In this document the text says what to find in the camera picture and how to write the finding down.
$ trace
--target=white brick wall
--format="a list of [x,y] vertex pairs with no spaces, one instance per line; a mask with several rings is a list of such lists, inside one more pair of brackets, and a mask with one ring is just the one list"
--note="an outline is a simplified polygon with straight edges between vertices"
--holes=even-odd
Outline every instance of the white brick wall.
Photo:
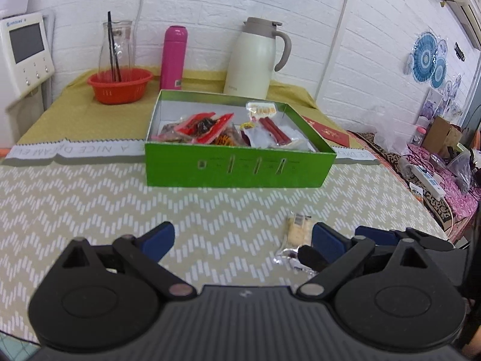
[[[186,69],[226,69],[230,51],[248,16],[284,23],[293,41],[291,57],[274,78],[316,93],[344,0],[144,0],[139,22],[137,62],[158,65],[164,32],[184,24],[189,31]],[[461,73],[458,101],[464,103],[479,52],[440,0],[354,0],[340,52],[319,107],[346,128],[358,127],[366,113],[383,105],[393,127],[408,137],[429,87],[401,74],[417,34],[431,28],[448,38],[448,76]],[[52,8],[54,97],[80,72],[97,67],[102,21],[131,19],[139,0],[30,0],[29,11]],[[466,61],[458,60],[458,42]],[[283,48],[277,42],[278,56]]]
[[[164,32],[183,24],[189,32],[186,69],[222,70],[242,22],[259,16],[284,23],[293,41],[292,55],[275,78],[302,85],[314,95],[328,57],[343,0],[144,0],[136,57],[138,64],[158,65]],[[134,20],[139,0],[30,0],[29,11],[56,13],[53,58],[54,97],[80,72],[97,67],[102,21]],[[282,51],[278,42],[278,54]]]
[[[479,51],[451,9],[441,8],[439,1],[355,0],[330,82],[324,97],[317,100],[321,110],[344,127],[356,129],[369,110],[383,105],[394,116],[394,130],[409,137],[429,85],[401,72],[417,35],[429,28],[447,37],[447,76],[454,80],[458,73],[463,75],[456,100],[464,104]],[[455,42],[465,62],[456,57]]]

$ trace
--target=thermos lid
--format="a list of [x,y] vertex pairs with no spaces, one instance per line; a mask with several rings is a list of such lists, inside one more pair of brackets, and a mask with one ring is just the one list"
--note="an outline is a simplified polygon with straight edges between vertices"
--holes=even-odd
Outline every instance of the thermos lid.
[[261,19],[260,17],[248,17],[244,22],[244,29],[242,32],[274,39],[276,36],[273,34],[273,30],[275,31],[277,26],[282,26],[282,23]]
[[170,26],[165,31],[164,42],[187,42],[187,28],[183,26]]

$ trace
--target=white thermos jug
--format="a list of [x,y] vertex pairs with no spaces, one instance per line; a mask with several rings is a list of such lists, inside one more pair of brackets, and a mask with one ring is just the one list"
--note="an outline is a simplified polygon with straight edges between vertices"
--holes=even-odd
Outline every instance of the white thermos jug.
[[[249,17],[230,56],[224,93],[234,96],[265,99],[273,71],[280,71],[287,62],[292,47],[290,38],[277,31],[282,23]],[[276,36],[284,40],[279,63],[276,59]]]

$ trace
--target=white chevron pattern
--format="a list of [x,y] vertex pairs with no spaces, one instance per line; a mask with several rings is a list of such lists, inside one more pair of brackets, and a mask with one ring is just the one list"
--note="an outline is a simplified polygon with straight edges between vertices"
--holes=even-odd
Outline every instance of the white chevron pattern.
[[30,296],[74,236],[105,244],[171,221],[176,244],[162,264],[199,289],[306,281],[306,274],[273,263],[291,211],[346,236],[367,225],[444,237],[381,165],[334,165],[319,189],[251,190],[151,188],[142,164],[0,166],[0,191],[0,329],[29,340]]

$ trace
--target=thermos handle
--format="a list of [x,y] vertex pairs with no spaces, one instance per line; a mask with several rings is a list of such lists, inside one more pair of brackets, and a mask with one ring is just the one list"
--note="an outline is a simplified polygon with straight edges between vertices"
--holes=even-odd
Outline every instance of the thermos handle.
[[274,71],[278,72],[284,67],[285,64],[287,64],[287,59],[289,58],[290,50],[292,49],[293,45],[287,34],[277,30],[273,31],[272,34],[274,36],[280,36],[284,40],[284,51],[282,52],[282,57],[280,58],[280,61],[277,63],[277,65],[274,67]]

